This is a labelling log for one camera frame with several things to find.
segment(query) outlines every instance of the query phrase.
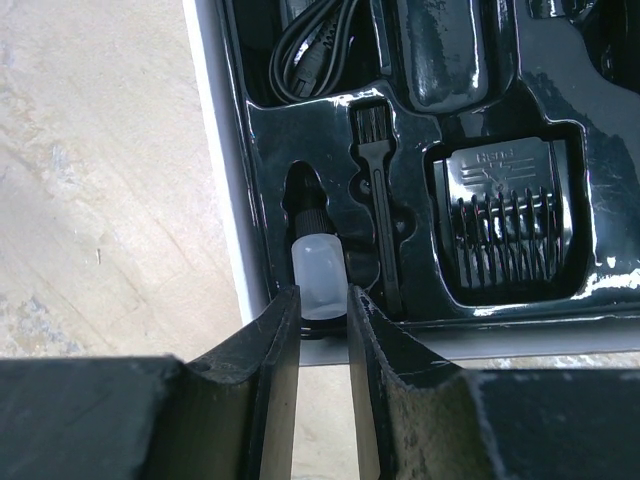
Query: small plastic bottle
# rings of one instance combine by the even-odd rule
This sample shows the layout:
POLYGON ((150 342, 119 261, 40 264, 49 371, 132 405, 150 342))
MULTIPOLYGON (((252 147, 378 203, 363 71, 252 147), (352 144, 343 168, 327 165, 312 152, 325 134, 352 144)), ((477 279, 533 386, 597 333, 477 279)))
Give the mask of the small plastic bottle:
POLYGON ((347 313, 347 272, 342 244, 331 234, 324 208, 307 208, 295 216, 291 247, 293 274, 300 287, 302 318, 329 320, 347 313))

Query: black bottle cap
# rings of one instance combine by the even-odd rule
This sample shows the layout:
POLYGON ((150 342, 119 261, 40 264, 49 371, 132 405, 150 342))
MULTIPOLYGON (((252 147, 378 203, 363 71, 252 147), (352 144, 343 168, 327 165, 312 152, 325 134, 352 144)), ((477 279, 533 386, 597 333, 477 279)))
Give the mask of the black bottle cap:
POLYGON ((294 219, 296 239, 315 233, 334 233, 331 220, 324 208, 303 210, 294 219))

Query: brush handle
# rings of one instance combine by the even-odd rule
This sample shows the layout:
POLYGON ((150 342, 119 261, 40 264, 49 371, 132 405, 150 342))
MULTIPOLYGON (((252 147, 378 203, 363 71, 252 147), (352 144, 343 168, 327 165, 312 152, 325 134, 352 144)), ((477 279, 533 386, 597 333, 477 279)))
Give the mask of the brush handle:
POLYGON ((371 193, 373 195, 373 210, 376 214, 378 248, 380 249, 381 273, 387 309, 389 313, 397 314, 402 312, 402 298, 400 296, 396 253, 393 245, 393 223, 387 194, 384 157, 384 155, 367 155, 366 160, 371 173, 371 193))

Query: beige marble surface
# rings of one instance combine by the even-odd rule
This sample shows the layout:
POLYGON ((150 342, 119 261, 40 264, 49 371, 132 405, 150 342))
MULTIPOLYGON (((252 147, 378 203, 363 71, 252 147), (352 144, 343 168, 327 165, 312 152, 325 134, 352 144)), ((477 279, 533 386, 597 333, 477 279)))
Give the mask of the beige marble surface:
MULTIPOLYGON (((216 345, 240 319, 181 3, 0 12, 0 355, 189 360, 216 345)), ((295 478, 357 477, 350 395, 346 366, 301 371, 295 478)))

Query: black cleaning brush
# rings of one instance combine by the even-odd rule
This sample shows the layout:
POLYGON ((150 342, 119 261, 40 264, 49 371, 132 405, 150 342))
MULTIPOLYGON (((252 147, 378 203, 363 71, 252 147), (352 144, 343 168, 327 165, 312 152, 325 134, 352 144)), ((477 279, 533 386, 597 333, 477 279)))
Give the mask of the black cleaning brush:
POLYGON ((402 298, 385 173, 385 163, 392 157, 395 150, 388 104, 384 102, 356 108, 354 130, 358 143, 355 153, 367 162, 371 175, 371 193, 376 216, 378 249, 380 250, 381 274, 387 310, 390 314, 399 314, 402 312, 402 298))

